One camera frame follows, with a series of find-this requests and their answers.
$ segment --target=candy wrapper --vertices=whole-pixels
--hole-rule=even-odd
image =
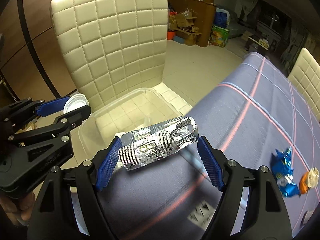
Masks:
[[[293,182],[293,169],[291,168],[292,148],[285,152],[276,150],[275,163],[271,167],[273,176],[276,178],[278,187],[284,197],[292,197],[300,194],[299,188]]]
[[[314,188],[318,185],[319,171],[316,167],[311,168],[310,171],[306,172],[299,183],[299,190],[301,194],[305,194],[309,189]]]

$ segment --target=wooden cabinet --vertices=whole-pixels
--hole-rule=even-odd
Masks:
[[[200,47],[206,47],[211,34],[216,6],[198,0],[171,0],[171,4],[177,12],[182,12],[186,8],[193,11],[193,16],[196,17],[194,26],[198,27],[201,33],[196,44]]]
[[[2,67],[26,44],[20,26],[17,0],[10,0],[0,15],[0,33],[4,35],[4,47],[0,55]]]
[[[20,99],[32,97],[33,100],[49,101],[55,98],[33,62],[27,45],[19,50],[1,71]]]
[[[51,0],[23,0],[23,9],[31,39],[52,27],[50,19]]]
[[[45,31],[32,42],[44,70],[58,93],[65,96],[75,90],[76,87],[67,70],[53,28]]]

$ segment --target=window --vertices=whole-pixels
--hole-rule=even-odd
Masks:
[[[288,21],[287,15],[262,0],[259,0],[259,3],[261,5],[261,13],[258,20],[282,35]]]

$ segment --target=chair backrest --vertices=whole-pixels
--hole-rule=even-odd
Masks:
[[[302,48],[288,79],[304,96],[320,121],[320,66],[306,48]]]
[[[57,40],[76,88],[96,111],[162,81],[167,0],[52,0]]]

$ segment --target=blue wrapper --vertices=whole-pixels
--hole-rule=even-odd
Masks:
[[[292,148],[285,152],[276,150],[277,156],[271,165],[271,171],[275,177],[279,190],[284,197],[292,197],[300,194],[299,187],[293,182],[293,169],[291,168]]]

